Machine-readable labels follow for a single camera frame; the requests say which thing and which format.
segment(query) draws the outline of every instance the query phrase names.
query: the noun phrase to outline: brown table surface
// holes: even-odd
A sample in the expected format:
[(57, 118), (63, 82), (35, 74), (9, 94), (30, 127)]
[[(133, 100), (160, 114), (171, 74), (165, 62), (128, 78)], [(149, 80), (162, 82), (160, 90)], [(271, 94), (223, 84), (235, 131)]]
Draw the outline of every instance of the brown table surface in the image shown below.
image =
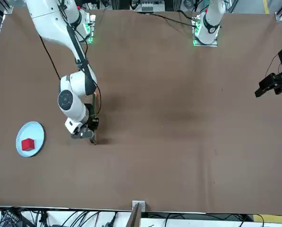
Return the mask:
[[(282, 214), (282, 95), (254, 95), (282, 49), (274, 16), (226, 14), (211, 48), (193, 47), (190, 27), (159, 17), (95, 13), (97, 146), (66, 130), (59, 80), (28, 11), (4, 22), (0, 205), (129, 210), (145, 200), (152, 211)], [(45, 43), (60, 75), (76, 71), (69, 49)], [(44, 126), (46, 142), (22, 158), (15, 138), (28, 121)]]

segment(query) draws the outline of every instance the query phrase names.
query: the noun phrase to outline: wire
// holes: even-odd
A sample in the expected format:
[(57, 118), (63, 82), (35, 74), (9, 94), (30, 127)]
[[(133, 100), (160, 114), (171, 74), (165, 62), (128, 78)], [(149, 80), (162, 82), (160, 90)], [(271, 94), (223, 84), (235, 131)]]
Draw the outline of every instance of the wire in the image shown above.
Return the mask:
[(200, 12), (202, 12), (203, 10), (205, 10), (208, 6), (209, 6), (209, 4), (208, 4), (207, 6), (205, 6), (202, 10), (200, 10)]
[(245, 222), (247, 216), (245, 216), (244, 220), (241, 222), (241, 224), (239, 225), (239, 227), (241, 227), (243, 225), (243, 223)]
[(36, 223), (35, 223), (35, 220), (34, 220), (34, 217), (33, 217), (32, 211), (30, 211), (30, 210), (29, 210), (29, 209), (27, 209), (27, 208), (23, 208), (23, 210), (27, 210), (27, 211), (29, 211), (29, 212), (31, 213), (31, 216), (32, 216), (32, 219), (33, 219), (33, 223), (34, 223), (34, 225), (36, 226)]
[(74, 214), (76, 214), (77, 213), (77, 211), (75, 211), (74, 213), (72, 213), (66, 220), (65, 220), (65, 222), (61, 225), (61, 227), (63, 227), (64, 225), (65, 225), (65, 223), (74, 215)]
[(196, 12), (197, 9), (198, 9), (199, 3), (198, 3), (198, 0), (195, 0), (195, 1), (196, 1), (196, 2), (194, 3), (194, 11)]
[(86, 219), (80, 227), (82, 227), (88, 220), (90, 220), (92, 217), (94, 217), (95, 215), (98, 215), (100, 213), (100, 211), (98, 211), (97, 213), (93, 214), (92, 216), (90, 216), (88, 219)]
[(73, 223), (70, 225), (70, 227), (74, 227), (75, 224), (77, 224), (77, 222), (85, 215), (87, 214), (86, 211), (82, 212), (81, 214), (79, 214), (79, 216), (73, 221)]
[(58, 73), (58, 71), (57, 71), (57, 69), (56, 69), (56, 66), (55, 66), (55, 64), (54, 64), (54, 62), (53, 62), (53, 60), (52, 60), (52, 58), (51, 58), (51, 56), (50, 56), (50, 53), (47, 51), (47, 48), (46, 48), (46, 46), (45, 46), (45, 44), (44, 44), (44, 42), (43, 42), (43, 40), (42, 40), (42, 37), (41, 37), (41, 36), (39, 36), (39, 37), (40, 37), (40, 40), (41, 40), (41, 42), (42, 42), (42, 45), (43, 45), (43, 47), (44, 47), (44, 49), (45, 49), (45, 51), (46, 51), (48, 57), (49, 57), (50, 60), (51, 60), (51, 63), (52, 63), (52, 65), (53, 65), (54, 69), (55, 69), (55, 72), (56, 72), (56, 74), (57, 74), (59, 80), (61, 80), (61, 78), (60, 78), (60, 76), (59, 76), (59, 73)]
[(77, 30), (75, 30), (80, 36), (81, 36), (81, 38), (82, 38), (82, 40), (85, 42), (85, 44), (86, 44), (86, 50), (85, 50), (85, 52), (84, 52), (84, 54), (85, 54), (85, 56), (86, 56), (86, 53), (88, 52), (88, 43), (87, 43), (87, 41), (86, 41), (86, 38), (87, 37), (83, 37), (81, 34), (80, 34), (80, 32), (78, 32)]
[(81, 223), (83, 222), (84, 218), (86, 217), (86, 215), (88, 214), (89, 212), (86, 212), (83, 216), (83, 218), (81, 219), (80, 223), (79, 223), (79, 227), (81, 226)]
[(164, 227), (166, 227), (167, 220), (168, 220), (169, 216), (170, 216), (170, 214), (168, 214), (168, 216), (167, 216), (167, 217), (166, 217), (166, 219), (165, 219), (165, 224), (164, 224)]
[(132, 6), (132, 0), (130, 0), (130, 6), (132, 8), (132, 10), (135, 10), (140, 4), (140, 0), (136, 3), (136, 5)]
[(178, 10), (179, 13), (182, 13), (184, 17), (186, 17), (187, 19), (192, 20), (191, 17), (189, 17), (188, 15), (186, 15), (182, 10)]
[(182, 25), (186, 25), (186, 26), (190, 26), (190, 27), (196, 27), (195, 25), (190, 25), (190, 24), (187, 24), (187, 23), (184, 23), (184, 22), (180, 22), (180, 21), (177, 21), (177, 20), (174, 20), (174, 19), (171, 19), (171, 18), (162, 16), (162, 15), (159, 15), (159, 14), (154, 14), (154, 13), (152, 13), (151, 15), (157, 16), (157, 17), (161, 17), (161, 18), (164, 18), (164, 19), (166, 19), (166, 20), (171, 20), (171, 21), (174, 21), (174, 22), (179, 23), (179, 24), (182, 24)]
[(268, 66), (268, 69), (266, 70), (265, 77), (267, 76), (268, 70), (269, 70), (270, 66), (272, 65), (272, 63), (273, 63), (273, 61), (274, 61), (274, 59), (275, 59), (276, 56), (278, 56), (278, 54), (276, 54), (276, 55), (273, 57), (272, 62), (270, 63), (270, 65)]
[(98, 112), (97, 112), (97, 113), (94, 113), (94, 114), (92, 114), (92, 115), (90, 115), (90, 117), (98, 115), (98, 114), (100, 113), (101, 105), (102, 105), (101, 90), (100, 90), (98, 84), (97, 84), (94, 80), (93, 80), (93, 82), (94, 82), (96, 88), (98, 88), (98, 91), (99, 91), (100, 105), (99, 105), (99, 110), (98, 110)]
[[(203, 2), (203, 0), (199, 1), (199, 2), (198, 2), (198, 5), (199, 5), (201, 2)], [(191, 11), (193, 11), (193, 10), (196, 12), (196, 7), (194, 7)]]
[(282, 65), (282, 63), (280, 62), (279, 66), (278, 66), (278, 73), (280, 73), (280, 65)]
[(95, 221), (95, 226), (94, 226), (94, 227), (97, 226), (97, 223), (98, 223), (98, 220), (99, 220), (99, 215), (100, 215), (100, 213), (98, 213), (98, 215), (97, 215), (97, 217), (96, 217), (96, 221)]
[(264, 218), (260, 214), (257, 214), (257, 216), (260, 216), (262, 218), (263, 221), (262, 227), (264, 227)]

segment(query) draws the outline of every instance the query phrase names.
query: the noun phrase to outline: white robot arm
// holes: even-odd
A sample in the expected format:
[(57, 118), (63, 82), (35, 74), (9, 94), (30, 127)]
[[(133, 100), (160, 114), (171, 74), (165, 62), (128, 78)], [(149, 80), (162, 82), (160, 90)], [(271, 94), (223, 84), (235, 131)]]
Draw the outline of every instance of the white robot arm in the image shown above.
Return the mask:
[(78, 10), (74, 0), (59, 0), (58, 3), (56, 0), (26, 0), (26, 4), (38, 34), (67, 46), (75, 56), (80, 71), (61, 78), (58, 105), (68, 117), (65, 126), (72, 135), (91, 137), (92, 130), (87, 127), (81, 130), (91, 117), (89, 108), (79, 98), (94, 94), (97, 88), (96, 76), (79, 43), (89, 35), (85, 26), (89, 23), (89, 14)]
[(220, 22), (225, 13), (224, 0), (211, 0), (207, 12), (201, 13), (201, 26), (196, 38), (203, 44), (211, 44), (217, 37)]

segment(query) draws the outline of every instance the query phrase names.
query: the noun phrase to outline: blue plate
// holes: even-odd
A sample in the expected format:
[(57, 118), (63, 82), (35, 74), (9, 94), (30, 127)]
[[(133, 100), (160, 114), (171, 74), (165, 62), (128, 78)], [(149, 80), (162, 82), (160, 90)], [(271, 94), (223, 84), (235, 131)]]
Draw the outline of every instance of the blue plate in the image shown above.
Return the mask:
[[(21, 141), (31, 138), (34, 140), (35, 149), (24, 151), (21, 149)], [(38, 122), (28, 122), (22, 126), (16, 137), (16, 149), (22, 157), (32, 157), (37, 154), (44, 144), (44, 129)]]

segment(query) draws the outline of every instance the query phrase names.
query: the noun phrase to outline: red cube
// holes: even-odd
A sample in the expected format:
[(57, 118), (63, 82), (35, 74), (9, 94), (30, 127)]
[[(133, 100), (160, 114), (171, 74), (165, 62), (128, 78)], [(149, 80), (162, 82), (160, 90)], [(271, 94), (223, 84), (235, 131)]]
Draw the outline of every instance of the red cube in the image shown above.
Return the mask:
[(25, 150), (25, 151), (30, 151), (30, 150), (35, 149), (34, 140), (28, 138), (28, 139), (21, 141), (21, 148), (22, 150)]

